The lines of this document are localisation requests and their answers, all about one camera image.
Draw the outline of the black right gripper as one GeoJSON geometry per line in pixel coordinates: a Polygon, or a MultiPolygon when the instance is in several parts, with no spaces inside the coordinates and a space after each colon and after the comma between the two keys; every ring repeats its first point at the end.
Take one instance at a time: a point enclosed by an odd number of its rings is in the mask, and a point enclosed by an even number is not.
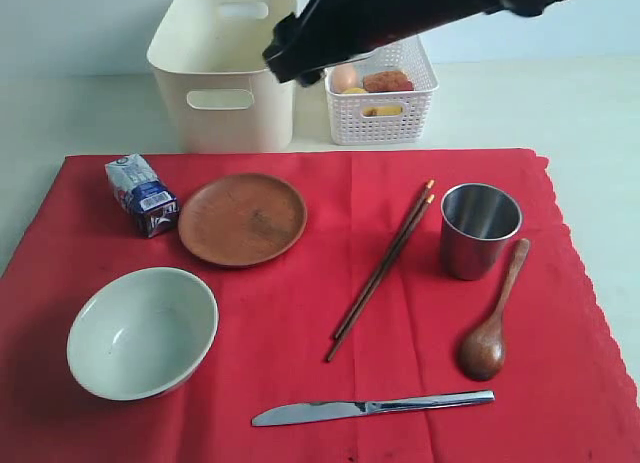
{"type": "Polygon", "coordinates": [[[319,82],[329,67],[367,55],[396,39],[392,9],[397,0],[309,0],[273,29],[263,52],[281,83],[319,82]]]}

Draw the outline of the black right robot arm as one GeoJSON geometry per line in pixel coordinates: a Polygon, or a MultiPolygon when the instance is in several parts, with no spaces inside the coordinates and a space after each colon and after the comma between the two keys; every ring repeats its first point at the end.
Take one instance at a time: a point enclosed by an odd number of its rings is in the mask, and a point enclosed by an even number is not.
{"type": "Polygon", "coordinates": [[[309,0],[280,20],[262,57],[281,83],[308,87],[325,69],[476,14],[538,17],[566,0],[309,0]]]}

